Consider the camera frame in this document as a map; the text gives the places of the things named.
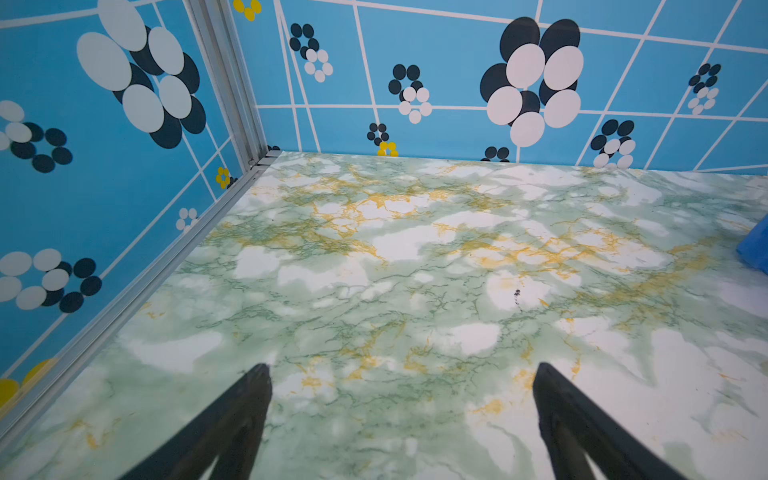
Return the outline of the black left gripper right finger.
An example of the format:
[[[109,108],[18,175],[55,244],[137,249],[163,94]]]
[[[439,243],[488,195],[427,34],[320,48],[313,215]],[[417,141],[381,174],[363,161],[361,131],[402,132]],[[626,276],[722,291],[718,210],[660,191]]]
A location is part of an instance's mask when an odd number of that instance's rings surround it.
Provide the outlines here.
[[[681,479],[549,363],[533,382],[539,430],[557,479]]]

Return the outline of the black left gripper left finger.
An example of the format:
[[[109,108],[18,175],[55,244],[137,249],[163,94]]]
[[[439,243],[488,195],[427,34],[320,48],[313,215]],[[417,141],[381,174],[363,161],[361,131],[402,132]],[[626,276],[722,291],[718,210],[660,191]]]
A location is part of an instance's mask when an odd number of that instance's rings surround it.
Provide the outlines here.
[[[257,364],[125,479],[248,479],[272,399],[270,368]]]

